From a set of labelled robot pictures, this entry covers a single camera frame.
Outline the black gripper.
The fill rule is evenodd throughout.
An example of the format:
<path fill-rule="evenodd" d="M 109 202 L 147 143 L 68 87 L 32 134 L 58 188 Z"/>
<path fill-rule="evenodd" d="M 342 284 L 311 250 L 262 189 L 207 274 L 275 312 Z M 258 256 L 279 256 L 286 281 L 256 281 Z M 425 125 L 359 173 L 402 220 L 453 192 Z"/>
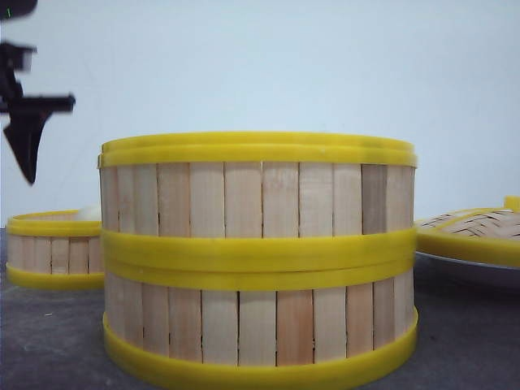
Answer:
<path fill-rule="evenodd" d="M 29 71 L 31 57 L 37 50 L 31 46 L 1 43 L 1 113 L 11 117 L 3 129 L 25 179 L 33 185 L 37 174 L 37 155 L 41 134 L 53 113 L 73 111 L 76 99 L 67 96 L 28 96 L 15 78 L 17 71 Z"/>

